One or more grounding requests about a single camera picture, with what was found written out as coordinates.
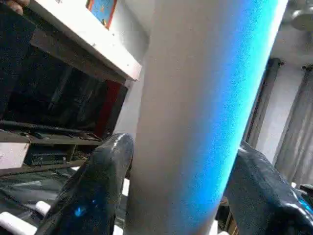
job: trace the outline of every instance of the finger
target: finger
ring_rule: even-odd
[[[8,0],[5,2],[5,4],[7,6],[9,6],[13,11],[19,13],[20,15],[23,14],[23,8],[21,7],[21,5],[19,5],[18,3],[16,3],[13,0]]]
[[[29,5],[29,0],[14,0],[14,1],[16,1],[22,7],[25,7],[25,6]]]

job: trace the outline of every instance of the white pole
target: white pole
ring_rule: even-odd
[[[157,0],[127,235],[204,235],[287,0]]]

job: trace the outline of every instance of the gray curtain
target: gray curtain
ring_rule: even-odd
[[[313,184],[313,72],[307,71],[276,151],[275,167],[289,182]]]
[[[264,76],[254,101],[254,105],[246,126],[244,140],[255,148],[260,135],[268,101],[278,74],[281,61],[278,58],[269,59]]]

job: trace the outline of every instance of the blue light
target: blue light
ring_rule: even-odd
[[[74,214],[76,217],[80,217],[82,216],[83,214],[85,214],[86,212],[86,208],[80,208],[78,207],[75,211],[74,211]]]
[[[207,220],[219,203],[286,4],[287,0],[236,0],[226,8],[230,12],[219,9],[227,17],[225,22],[220,17],[210,33],[229,44],[223,51],[210,48],[206,58],[207,83],[196,109],[199,119],[191,128],[196,131],[190,137],[201,141],[190,143],[186,152],[194,156],[184,158],[192,163],[185,162],[181,176],[189,187],[182,187],[178,211],[173,212],[180,215],[181,226],[198,228],[197,223]]]
[[[310,213],[313,214],[313,210],[311,209],[311,207],[309,206],[309,204],[308,204],[305,200],[300,199],[299,201],[300,201],[300,203],[304,206],[304,208],[305,208],[306,210],[308,210]]]

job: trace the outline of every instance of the poster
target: poster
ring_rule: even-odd
[[[88,0],[87,8],[107,28],[113,18],[117,0]]]

